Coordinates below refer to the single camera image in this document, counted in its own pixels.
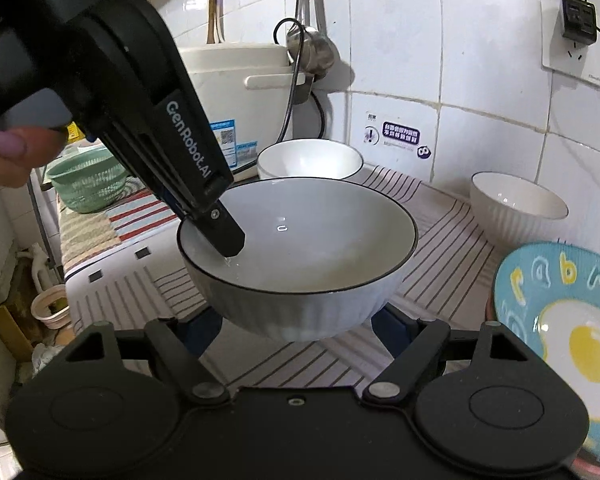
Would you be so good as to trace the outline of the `left hand pink nails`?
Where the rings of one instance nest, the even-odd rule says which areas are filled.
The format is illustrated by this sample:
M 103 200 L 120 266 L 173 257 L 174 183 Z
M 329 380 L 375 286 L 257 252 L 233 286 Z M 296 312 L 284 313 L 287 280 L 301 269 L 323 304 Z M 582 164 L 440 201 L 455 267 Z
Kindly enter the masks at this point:
M 55 159 L 67 140 L 66 130 L 27 126 L 0 131 L 0 186 L 25 185 L 31 171 Z

